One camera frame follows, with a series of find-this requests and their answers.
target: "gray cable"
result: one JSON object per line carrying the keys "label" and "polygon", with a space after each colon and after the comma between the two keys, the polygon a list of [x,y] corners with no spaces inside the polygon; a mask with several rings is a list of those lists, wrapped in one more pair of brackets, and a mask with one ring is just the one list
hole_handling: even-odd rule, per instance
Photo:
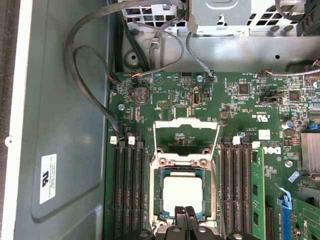
{"label": "gray cable", "polygon": [[95,106],[104,116],[110,121],[112,124],[112,128],[114,129],[118,139],[123,139],[124,136],[121,133],[121,130],[118,126],[118,119],[115,114],[110,112],[104,105],[102,105],[92,94],[85,81],[81,77],[77,65],[76,59],[74,58],[74,43],[75,37],[79,30],[90,23],[93,20],[99,19],[103,16],[121,11],[123,9],[145,6],[145,5],[158,5],[158,4],[168,4],[168,5],[176,5],[179,9],[184,9],[184,4],[181,0],[135,0],[135,1],[123,1],[115,4],[111,4],[105,7],[100,8],[99,10],[83,17],[80,19],[69,31],[67,38],[65,40],[65,52],[64,52],[64,62],[67,69],[70,72],[71,77],[74,82],[77,84],[79,89],[81,89],[82,93],[87,97],[87,99]]}
{"label": "gray cable", "polygon": [[[182,21],[182,19],[184,19],[185,17],[185,14],[186,14],[186,11],[183,10],[181,11],[175,18],[169,20],[169,21],[166,21],[161,27],[160,29],[167,29],[173,25],[176,25],[178,23],[180,23]],[[156,39],[160,39],[161,38],[161,33],[160,32],[157,32],[155,35],[154,35],[154,38]],[[156,60],[155,60],[155,48],[156,48],[157,44],[156,43],[151,43],[150,45],[150,48],[149,48],[149,62],[150,62],[150,68],[153,70],[156,68]]]}
{"label": "gray cable", "polygon": [[294,21],[294,22],[299,22],[302,18],[301,15],[289,15],[289,14],[285,14],[284,11],[282,11],[281,6],[280,6],[280,2],[281,0],[275,0],[275,8],[276,10],[281,14],[282,17],[284,17],[285,19],[288,19],[290,21]]}
{"label": "gray cable", "polygon": [[186,49],[188,50],[188,52],[191,54],[191,56],[201,65],[201,67],[208,73],[208,75],[210,77],[213,77],[212,76],[212,73],[210,71],[210,69],[207,67],[207,65],[202,62],[195,54],[194,52],[192,51],[191,47],[190,47],[190,38],[191,38],[191,35],[192,35],[192,32],[189,32],[188,36],[186,36],[186,40],[185,40],[185,46],[186,46]]}
{"label": "gray cable", "polygon": [[163,70],[173,66],[174,64],[176,64],[177,62],[179,62],[182,59],[182,57],[183,57],[183,55],[185,53],[185,48],[184,48],[184,44],[181,42],[181,40],[178,37],[176,37],[175,35],[167,32],[167,31],[165,31],[165,30],[163,30],[163,29],[161,29],[159,27],[143,24],[143,23],[140,23],[140,22],[134,22],[134,23],[136,25],[138,25],[139,27],[145,27],[145,28],[153,29],[153,30],[156,30],[157,32],[160,32],[160,33],[162,33],[164,35],[167,35],[169,38],[174,38],[179,43],[179,45],[181,47],[181,54],[180,54],[180,57],[177,60],[175,60],[175,61],[173,61],[173,62],[171,62],[171,63],[169,63],[167,65],[164,65],[163,67],[160,67],[160,68],[157,68],[157,69],[154,69],[154,70],[151,70],[151,71],[142,72],[142,73],[139,74],[140,76],[147,75],[147,74],[158,73],[160,71],[163,71]]}
{"label": "gray cable", "polygon": [[273,73],[272,77],[297,77],[297,76],[303,76],[303,75],[310,75],[310,74],[317,74],[320,73],[320,67],[319,69],[305,71],[305,72],[297,72],[297,73]]}

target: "black ram slot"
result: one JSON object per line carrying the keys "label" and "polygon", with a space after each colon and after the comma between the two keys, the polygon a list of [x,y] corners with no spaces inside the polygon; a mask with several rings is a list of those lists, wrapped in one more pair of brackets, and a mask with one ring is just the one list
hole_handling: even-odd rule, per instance
{"label": "black ram slot", "polygon": [[228,176],[226,179],[226,216],[227,216],[227,233],[231,233],[234,229],[234,150],[231,148],[227,149],[227,161],[226,161],[226,172]]}
{"label": "black ram slot", "polygon": [[[219,155],[219,197],[221,200],[222,206],[219,206],[225,213],[225,159],[226,159],[226,149],[224,148],[223,143],[220,145],[221,151]],[[220,224],[220,233],[222,233],[222,225]]]}
{"label": "black ram slot", "polygon": [[266,218],[265,222],[268,227],[266,228],[266,240],[276,239],[276,227],[275,227],[275,208],[268,206],[265,210]]}
{"label": "black ram slot", "polygon": [[133,173],[133,191],[132,191],[132,206],[133,206],[133,214],[132,214],[132,228],[138,229],[140,226],[140,209],[141,209],[141,151],[136,148],[135,149],[135,161],[133,161],[132,165],[132,173]]}
{"label": "black ram slot", "polygon": [[243,155],[242,149],[236,150],[236,161],[235,161],[235,230],[243,231]]}
{"label": "black ram slot", "polygon": [[114,236],[116,238],[123,234],[123,190],[124,190],[124,163],[126,156],[125,142],[120,141],[115,148],[114,156]]}
{"label": "black ram slot", "polygon": [[133,194],[133,185],[132,185],[132,163],[134,161],[134,146],[129,145],[126,148],[124,163],[124,211],[123,211],[123,231],[124,234],[132,231],[131,228],[131,215],[132,215],[132,194]]}
{"label": "black ram slot", "polygon": [[248,234],[252,232],[251,223],[251,149],[243,149],[243,176],[244,176],[244,231]]}

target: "expansion slot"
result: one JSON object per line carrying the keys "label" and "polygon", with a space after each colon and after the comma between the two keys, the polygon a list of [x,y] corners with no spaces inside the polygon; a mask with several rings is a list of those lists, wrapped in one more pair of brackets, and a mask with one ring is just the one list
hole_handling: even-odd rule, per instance
{"label": "expansion slot", "polygon": [[266,240],[276,240],[276,226],[275,226],[275,208],[266,207],[265,209]]}
{"label": "expansion slot", "polygon": [[251,233],[251,144],[243,138],[239,145],[231,137],[222,138],[219,156],[219,187],[226,232]]}
{"label": "expansion slot", "polygon": [[125,165],[126,143],[120,141],[114,155],[114,236],[122,235],[123,209],[123,169]]}
{"label": "expansion slot", "polygon": [[134,146],[129,145],[126,149],[126,160],[124,163],[124,213],[123,213],[123,230],[124,234],[131,229],[131,214],[132,214],[132,164],[134,162]]}
{"label": "expansion slot", "polygon": [[291,239],[291,217],[290,210],[287,208],[281,208],[281,217],[282,217],[282,236],[283,240]]}
{"label": "expansion slot", "polygon": [[120,141],[114,155],[114,237],[138,228],[147,222],[145,210],[145,147]]}

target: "green circuit board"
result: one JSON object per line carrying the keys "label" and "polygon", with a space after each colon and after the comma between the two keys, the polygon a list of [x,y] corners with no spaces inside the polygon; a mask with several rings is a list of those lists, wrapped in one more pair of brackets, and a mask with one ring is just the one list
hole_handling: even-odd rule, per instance
{"label": "green circuit board", "polygon": [[[202,76],[202,80],[197,81],[197,76]],[[313,84],[320,81],[320,76],[273,78],[257,77],[253,73],[216,72],[214,77],[208,77],[203,72],[161,72],[142,77],[116,73],[116,77],[120,84],[110,90],[108,108],[117,115],[125,139],[110,143],[115,133],[108,127],[105,239],[138,227],[152,229],[149,171],[155,153],[154,122],[177,118],[197,118],[220,126],[219,132],[189,125],[162,128],[157,130],[156,140],[164,152],[185,156],[210,148],[218,134],[213,160],[217,166],[219,194],[225,201],[224,217],[233,219],[228,221],[228,230],[240,229],[260,239],[320,239],[319,228],[310,230],[306,224],[301,225],[305,219],[303,214],[295,212],[299,208],[297,201],[290,212],[290,229],[284,229],[279,205],[282,197],[279,187],[295,199],[299,199],[301,187],[320,189],[320,181],[312,179],[304,170],[301,153],[301,133],[310,133],[310,125],[320,121],[320,89]],[[134,99],[137,89],[147,91],[147,99]],[[284,129],[283,124],[289,121],[293,126]],[[318,129],[312,130],[312,133],[318,132]],[[248,141],[245,146],[249,146],[239,153],[241,157],[228,143],[239,133],[245,134]],[[132,136],[135,145],[128,145],[127,138]],[[229,151],[233,151],[230,152],[232,158],[228,157]],[[253,161],[253,152],[257,152],[257,161]],[[232,173],[234,182],[228,182],[230,178],[222,179],[224,171],[240,166],[242,161],[251,171],[240,169],[245,182],[237,182],[240,173],[236,170]],[[296,172],[298,175],[292,180],[290,177]],[[229,185],[234,189],[232,194],[225,192],[225,186]],[[319,206],[312,207],[319,212]],[[316,219],[314,214],[317,213],[313,213],[312,220]],[[220,231],[219,211],[216,222]]]}

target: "chip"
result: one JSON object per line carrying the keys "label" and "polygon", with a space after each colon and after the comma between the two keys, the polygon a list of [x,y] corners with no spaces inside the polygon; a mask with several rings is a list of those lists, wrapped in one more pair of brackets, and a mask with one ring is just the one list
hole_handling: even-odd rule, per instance
{"label": "chip", "polygon": [[289,92],[289,101],[290,102],[299,102],[300,101],[300,92],[299,91],[290,91]]}
{"label": "chip", "polygon": [[227,111],[222,111],[220,115],[221,115],[221,118],[223,119],[227,119],[229,117],[229,113]]}
{"label": "chip", "polygon": [[256,196],[258,196],[258,186],[257,185],[255,185],[255,184],[253,184],[253,186],[252,186],[252,192],[253,192],[253,194],[254,195],[256,195]]}
{"label": "chip", "polygon": [[240,95],[249,95],[249,85],[248,84],[239,84],[239,94]]}
{"label": "chip", "polygon": [[255,225],[259,225],[259,215],[256,214],[255,212],[253,213],[253,222]]}
{"label": "chip", "polygon": [[253,162],[253,163],[258,162],[258,154],[257,154],[256,151],[253,151],[253,152],[252,152],[252,162]]}

